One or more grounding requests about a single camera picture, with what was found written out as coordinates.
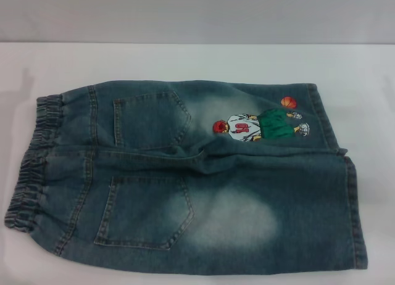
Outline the blue denim shorts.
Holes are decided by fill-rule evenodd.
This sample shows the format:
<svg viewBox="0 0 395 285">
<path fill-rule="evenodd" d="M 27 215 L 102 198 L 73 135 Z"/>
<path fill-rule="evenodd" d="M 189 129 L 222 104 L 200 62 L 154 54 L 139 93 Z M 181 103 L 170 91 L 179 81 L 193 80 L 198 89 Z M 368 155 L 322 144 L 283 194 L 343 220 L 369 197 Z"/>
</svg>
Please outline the blue denim shorts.
<svg viewBox="0 0 395 285">
<path fill-rule="evenodd" d="M 368 267 L 356 168 L 311 83 L 109 81 L 40 97 L 4 223 L 122 271 Z"/>
</svg>

